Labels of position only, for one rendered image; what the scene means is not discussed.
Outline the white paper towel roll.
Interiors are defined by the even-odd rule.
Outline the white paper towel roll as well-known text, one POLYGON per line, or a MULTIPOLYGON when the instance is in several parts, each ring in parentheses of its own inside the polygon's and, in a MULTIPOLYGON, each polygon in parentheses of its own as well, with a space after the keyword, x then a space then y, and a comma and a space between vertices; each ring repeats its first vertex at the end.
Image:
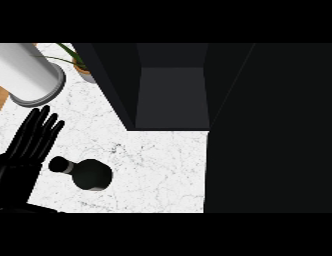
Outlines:
POLYGON ((45 105, 66 82, 64 71, 32 43, 0 43, 0 86, 23 107, 45 105))

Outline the dark grey cabinet door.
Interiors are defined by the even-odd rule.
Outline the dark grey cabinet door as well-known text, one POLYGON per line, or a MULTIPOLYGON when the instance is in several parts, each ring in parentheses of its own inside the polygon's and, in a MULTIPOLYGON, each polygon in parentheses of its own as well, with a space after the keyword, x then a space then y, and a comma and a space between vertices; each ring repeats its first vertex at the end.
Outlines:
POLYGON ((332 213, 332 43, 253 46, 207 134, 207 213, 332 213))

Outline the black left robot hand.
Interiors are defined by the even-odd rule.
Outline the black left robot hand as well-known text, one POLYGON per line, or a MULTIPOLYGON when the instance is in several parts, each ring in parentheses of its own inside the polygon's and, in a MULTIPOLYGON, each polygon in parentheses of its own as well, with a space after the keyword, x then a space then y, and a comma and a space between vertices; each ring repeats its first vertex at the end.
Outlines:
POLYGON ((49 106, 33 108, 0 154, 0 213, 54 213, 27 203, 42 163, 64 121, 49 113, 49 106))

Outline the dark grey open cabinet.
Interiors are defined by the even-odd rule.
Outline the dark grey open cabinet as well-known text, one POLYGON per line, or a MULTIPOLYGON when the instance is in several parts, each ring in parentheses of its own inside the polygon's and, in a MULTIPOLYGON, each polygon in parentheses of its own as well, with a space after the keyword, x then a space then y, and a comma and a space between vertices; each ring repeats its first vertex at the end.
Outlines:
POLYGON ((76 43, 129 131, 207 131, 250 43, 76 43))

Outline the potted green plant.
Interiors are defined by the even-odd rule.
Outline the potted green plant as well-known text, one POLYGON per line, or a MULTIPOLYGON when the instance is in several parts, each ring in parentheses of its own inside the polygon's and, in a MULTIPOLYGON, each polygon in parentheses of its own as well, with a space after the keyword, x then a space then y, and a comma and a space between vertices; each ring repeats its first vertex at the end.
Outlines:
POLYGON ((85 65, 85 62, 83 62, 79 54, 63 43, 57 43, 57 46, 66 52, 68 59, 58 58, 54 56, 46 56, 46 55, 35 55, 35 58, 46 58, 49 60, 57 60, 60 62, 70 64, 76 70, 76 73, 79 74, 80 78, 83 79, 83 81, 94 84, 95 80, 94 80, 89 69, 85 65))

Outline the dark green wine bottle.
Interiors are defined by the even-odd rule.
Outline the dark green wine bottle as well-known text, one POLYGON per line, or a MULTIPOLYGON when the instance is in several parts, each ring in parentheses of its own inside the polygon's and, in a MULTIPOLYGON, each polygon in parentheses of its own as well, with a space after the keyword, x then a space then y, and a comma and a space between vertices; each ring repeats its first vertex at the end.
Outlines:
POLYGON ((111 183, 111 168, 95 159, 85 159, 74 163, 61 156, 55 156, 48 163, 48 169, 51 172, 67 174, 82 190, 102 191, 111 183))

